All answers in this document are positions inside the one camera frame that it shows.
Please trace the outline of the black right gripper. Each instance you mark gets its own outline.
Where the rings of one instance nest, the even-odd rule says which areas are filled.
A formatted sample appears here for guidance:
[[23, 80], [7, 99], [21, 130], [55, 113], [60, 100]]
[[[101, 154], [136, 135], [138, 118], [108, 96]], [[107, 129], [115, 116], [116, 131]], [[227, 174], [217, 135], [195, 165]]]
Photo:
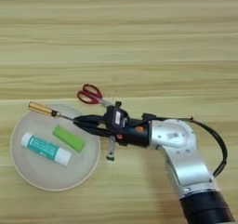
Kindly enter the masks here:
[[104, 124], [104, 117], [95, 114], [81, 115], [73, 119], [76, 126], [83, 129], [87, 133], [100, 137], [108, 137], [110, 141], [109, 151], [106, 158], [109, 161], [114, 160], [115, 143], [122, 146], [134, 145], [142, 148], [149, 146], [150, 139], [150, 122], [153, 119], [153, 115], [149, 113], [143, 113], [142, 119], [125, 118], [123, 120], [122, 127], [112, 128], [112, 135], [109, 136], [109, 132], [106, 129], [99, 128], [95, 125]]

